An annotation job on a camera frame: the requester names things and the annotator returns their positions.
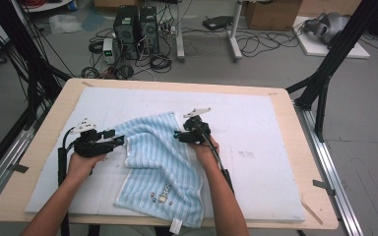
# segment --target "hand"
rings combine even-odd
[[[73,152],[70,157],[69,170],[67,171],[66,178],[82,183],[89,176],[92,169],[95,168],[96,164],[105,157],[106,154],[94,157],[82,157]]]
[[[217,149],[217,152],[220,152],[220,145],[214,140],[212,136],[210,136],[211,143]],[[196,144],[188,144],[190,148],[192,148],[196,152],[196,156],[198,157],[199,162],[201,162],[204,168],[208,166],[216,166],[217,161],[214,157],[211,148],[208,146],[208,142],[205,141],[201,145]]]

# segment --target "white tag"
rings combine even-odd
[[[171,222],[170,230],[168,231],[178,235],[180,231],[180,227],[182,227],[182,221],[174,218],[173,222]]]

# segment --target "wooden table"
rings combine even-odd
[[[61,91],[20,162],[20,164],[30,169],[25,174],[14,172],[0,195],[0,221],[24,222],[33,218],[34,214],[25,213],[26,205],[30,200],[45,159],[54,148],[67,119],[86,87],[202,91],[268,96],[273,103],[278,118],[306,220],[299,223],[247,220],[248,227],[286,229],[336,229],[338,227],[338,220],[326,190],[313,186],[312,181],[321,181],[321,177],[291,100],[284,89],[88,79],[72,79],[68,81]],[[168,221],[152,217],[118,215],[74,214],[71,215],[70,222],[169,225]],[[214,221],[212,219],[205,219],[203,222],[203,226],[213,225]]]

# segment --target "white board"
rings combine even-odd
[[[232,178],[235,196],[247,219],[301,221],[305,219],[292,171],[284,149],[272,102],[266,96],[205,92],[160,91],[123,88],[86,88],[68,119],[59,141],[47,158],[27,212],[37,212],[57,188],[57,149],[64,134],[84,118],[99,131],[141,116],[174,111],[182,125],[193,108],[202,114],[220,143],[220,157]],[[76,136],[70,136],[70,144]],[[190,150],[196,168],[202,167]],[[70,212],[84,214],[140,215],[113,205],[128,170],[125,148],[118,147],[100,162],[73,201]],[[208,182],[204,173],[202,198],[205,217],[213,218]]]
[[[307,20],[310,20],[310,18],[296,17],[293,26],[296,27]],[[314,36],[312,32],[302,32],[302,30],[298,30],[298,28],[293,29],[293,31],[298,34],[300,45],[307,56],[327,56],[329,52],[327,45],[322,43],[322,41]],[[369,57],[369,53],[364,50],[359,43],[356,43],[346,58],[369,59]]]

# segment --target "striped towel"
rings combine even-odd
[[[131,168],[114,204],[158,218],[201,227],[202,177],[174,137],[179,125],[172,112],[140,117],[115,127],[127,139],[125,165]]]

